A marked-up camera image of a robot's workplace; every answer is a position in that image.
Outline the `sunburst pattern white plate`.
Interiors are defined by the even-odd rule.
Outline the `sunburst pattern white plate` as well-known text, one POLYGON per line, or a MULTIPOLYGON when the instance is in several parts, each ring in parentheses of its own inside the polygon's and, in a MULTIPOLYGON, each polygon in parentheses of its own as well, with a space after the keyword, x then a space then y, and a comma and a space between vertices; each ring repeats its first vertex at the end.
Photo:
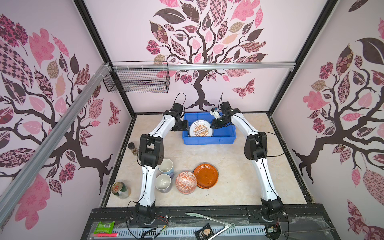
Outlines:
POLYGON ((211 123, 206 120, 194 121, 188 130, 189 137, 212 137, 213 129, 211 123))

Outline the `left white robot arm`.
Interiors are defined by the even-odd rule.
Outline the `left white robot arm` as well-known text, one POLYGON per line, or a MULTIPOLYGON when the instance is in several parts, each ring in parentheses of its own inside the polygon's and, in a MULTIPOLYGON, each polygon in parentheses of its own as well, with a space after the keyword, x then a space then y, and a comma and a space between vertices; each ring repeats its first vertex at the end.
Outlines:
POLYGON ((185 131, 188 121, 184 120, 185 107, 174 103, 170 110, 163 113, 159 124, 148 134, 140 137, 138 163, 142 168, 142 185, 139 200, 135 204, 135 214, 139 218, 152 221, 155 218, 156 171, 165 156, 164 138, 170 132, 185 131))

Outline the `blue plastic bin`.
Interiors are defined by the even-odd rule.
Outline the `blue plastic bin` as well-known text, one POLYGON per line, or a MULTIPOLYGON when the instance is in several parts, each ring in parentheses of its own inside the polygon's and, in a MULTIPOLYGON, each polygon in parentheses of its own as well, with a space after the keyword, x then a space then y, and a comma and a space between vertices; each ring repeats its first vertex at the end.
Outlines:
POLYGON ((237 134, 234 125, 220 129, 212 129, 214 117, 209 113, 186 113, 184 120, 189 123, 187 131, 183 132, 185 145, 230 145, 237 134))

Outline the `clear ribbed glass plate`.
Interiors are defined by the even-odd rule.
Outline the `clear ribbed glass plate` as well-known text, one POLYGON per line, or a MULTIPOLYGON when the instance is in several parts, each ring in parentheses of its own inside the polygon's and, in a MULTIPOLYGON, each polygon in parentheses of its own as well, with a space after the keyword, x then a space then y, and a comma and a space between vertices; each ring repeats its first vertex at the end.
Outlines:
POLYGON ((200 164, 194 169, 193 174, 197 178, 197 186, 201 189, 212 188, 219 179, 219 171, 210 164, 200 164))

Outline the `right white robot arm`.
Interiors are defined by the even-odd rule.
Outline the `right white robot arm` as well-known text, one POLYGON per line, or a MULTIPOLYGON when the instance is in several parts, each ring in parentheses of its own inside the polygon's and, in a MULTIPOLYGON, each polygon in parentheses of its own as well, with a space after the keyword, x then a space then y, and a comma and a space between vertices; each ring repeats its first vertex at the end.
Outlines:
POLYGON ((237 108, 233 109, 229 102, 220 104, 219 108, 212 108, 210 114, 214 117, 212 129, 234 125, 245 136, 244 155, 255 167, 261 185, 261 215, 265 221, 272 221, 277 214, 284 211, 284 204, 269 171, 267 134, 254 128, 243 113, 237 108))

